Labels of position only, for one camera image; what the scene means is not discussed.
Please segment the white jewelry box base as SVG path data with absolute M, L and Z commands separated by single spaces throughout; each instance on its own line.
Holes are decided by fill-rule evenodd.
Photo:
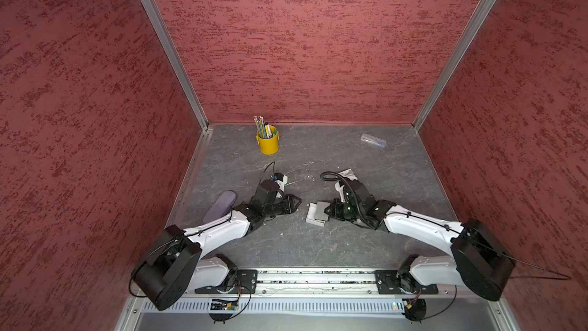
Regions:
M 306 222 L 311 225 L 324 227 L 329 221 L 329 215 L 325 210 L 329 207 L 328 202 L 317 202 L 309 204 L 309 211 L 306 216 Z

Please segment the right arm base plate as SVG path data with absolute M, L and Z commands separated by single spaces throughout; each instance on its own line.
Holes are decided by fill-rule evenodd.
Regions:
M 436 285 L 421 285 L 410 274 L 398 271 L 378 270 L 374 272 L 379 294 L 388 295 L 435 295 L 439 294 Z

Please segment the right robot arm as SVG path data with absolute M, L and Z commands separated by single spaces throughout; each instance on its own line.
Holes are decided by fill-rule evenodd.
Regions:
M 417 294 L 433 285 L 466 287 L 485 300 L 498 301 L 515 269 L 515 260 L 479 220 L 466 223 L 436 219 L 395 202 L 377 200 L 357 179 L 325 172 L 339 196 L 325 210 L 336 220 L 359 228 L 410 237 L 440 251 L 441 256 L 410 255 L 396 270 L 394 286 Z

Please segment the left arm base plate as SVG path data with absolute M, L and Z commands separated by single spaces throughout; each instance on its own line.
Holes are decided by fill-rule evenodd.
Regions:
M 206 286 L 195 289 L 194 294 L 237 294 L 238 291 L 244 291 L 246 294 L 256 293 L 257 278 L 259 271 L 248 269 L 229 270 L 228 275 L 223 279 L 220 285 Z

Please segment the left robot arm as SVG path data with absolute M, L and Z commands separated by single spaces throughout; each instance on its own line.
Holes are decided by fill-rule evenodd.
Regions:
M 253 233 L 268 219 L 296 212 L 302 199 L 284 192 L 285 178 L 264 180 L 251 200 L 230 208 L 219 219 L 195 228 L 165 228 L 131 272 L 129 285 L 136 284 L 139 293 L 129 287 L 130 294 L 166 310 L 188 291 L 236 287 L 237 266 L 220 254 L 207 255 Z

